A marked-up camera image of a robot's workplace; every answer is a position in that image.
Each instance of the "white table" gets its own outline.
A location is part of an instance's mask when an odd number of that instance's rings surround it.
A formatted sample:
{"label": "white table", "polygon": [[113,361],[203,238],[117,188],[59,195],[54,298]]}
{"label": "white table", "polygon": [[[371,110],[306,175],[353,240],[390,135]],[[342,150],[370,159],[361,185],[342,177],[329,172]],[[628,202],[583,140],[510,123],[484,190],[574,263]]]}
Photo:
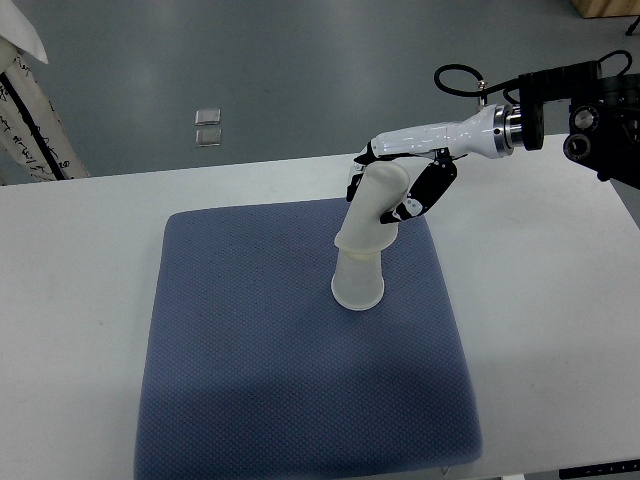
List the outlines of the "white table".
{"label": "white table", "polygon": [[[561,142],[459,160],[427,214],[485,445],[447,478],[640,457],[640,231]],[[167,218],[340,197],[352,158],[0,188],[0,478],[131,478]]]}

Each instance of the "concrete floor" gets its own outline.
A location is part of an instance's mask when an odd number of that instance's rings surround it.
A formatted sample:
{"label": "concrete floor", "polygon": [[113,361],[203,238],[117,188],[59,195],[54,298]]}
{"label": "concrete floor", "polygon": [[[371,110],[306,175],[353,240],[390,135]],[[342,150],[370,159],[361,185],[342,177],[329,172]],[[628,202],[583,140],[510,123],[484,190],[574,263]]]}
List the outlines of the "concrete floor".
{"label": "concrete floor", "polygon": [[[475,101],[433,84],[446,63],[496,84],[620,48],[640,62],[633,18],[584,20],[569,0],[14,1],[49,56],[32,70],[94,176],[357,152],[380,132],[462,120]],[[204,107],[222,110],[219,147],[195,146]],[[568,131],[566,102],[547,105],[546,130]],[[6,153],[0,170],[29,181]],[[639,222],[639,192],[616,188]]]}

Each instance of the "blue mat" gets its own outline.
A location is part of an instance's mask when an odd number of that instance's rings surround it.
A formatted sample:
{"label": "blue mat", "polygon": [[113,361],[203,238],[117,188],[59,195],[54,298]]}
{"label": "blue mat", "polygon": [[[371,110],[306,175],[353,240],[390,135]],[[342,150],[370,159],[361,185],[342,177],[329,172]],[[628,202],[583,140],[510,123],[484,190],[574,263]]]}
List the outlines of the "blue mat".
{"label": "blue mat", "polygon": [[135,477],[338,478],[480,456],[464,353],[424,221],[383,252],[386,292],[331,294],[348,204],[172,216],[149,333]]}

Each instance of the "frosted plastic cup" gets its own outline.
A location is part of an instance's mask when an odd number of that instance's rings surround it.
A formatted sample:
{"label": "frosted plastic cup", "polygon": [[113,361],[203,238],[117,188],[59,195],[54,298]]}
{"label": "frosted plastic cup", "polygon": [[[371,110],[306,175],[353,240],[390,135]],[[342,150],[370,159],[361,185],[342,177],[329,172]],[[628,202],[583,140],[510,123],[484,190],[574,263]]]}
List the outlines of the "frosted plastic cup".
{"label": "frosted plastic cup", "polygon": [[398,235],[397,224],[380,223],[380,215],[396,207],[409,189],[409,174],[391,162],[367,167],[336,235],[339,248],[331,291],[349,310],[368,310],[384,295],[381,251]]}
{"label": "frosted plastic cup", "polygon": [[336,301],[349,310],[375,307],[384,295],[380,252],[357,254],[338,251],[331,291]]}

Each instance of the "robotic arm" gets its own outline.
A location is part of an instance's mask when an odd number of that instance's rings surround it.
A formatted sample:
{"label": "robotic arm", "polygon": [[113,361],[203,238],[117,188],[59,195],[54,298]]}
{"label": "robotic arm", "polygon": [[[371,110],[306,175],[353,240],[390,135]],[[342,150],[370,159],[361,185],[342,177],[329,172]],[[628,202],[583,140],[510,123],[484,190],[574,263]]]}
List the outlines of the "robotic arm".
{"label": "robotic arm", "polygon": [[[625,69],[615,77],[601,79],[601,63],[618,54],[627,57]],[[640,189],[640,75],[625,75],[630,65],[631,55],[617,50],[597,61],[520,75],[489,89],[476,70],[445,65],[434,75],[436,85],[446,93],[477,97],[480,111],[463,122],[411,127],[372,139],[354,160],[347,200],[353,199],[370,163],[421,156],[433,162],[415,181],[407,199],[383,214],[380,221],[393,223],[422,215],[455,180],[456,159],[468,153],[501,158],[511,155],[517,146],[541,149],[543,104],[560,99],[571,99],[565,156],[595,170],[602,181],[615,178]],[[447,70],[473,74],[480,89],[466,92],[445,86],[439,77]],[[487,96],[500,90],[511,104],[486,106]],[[514,90],[519,92],[519,101],[510,96]]]}

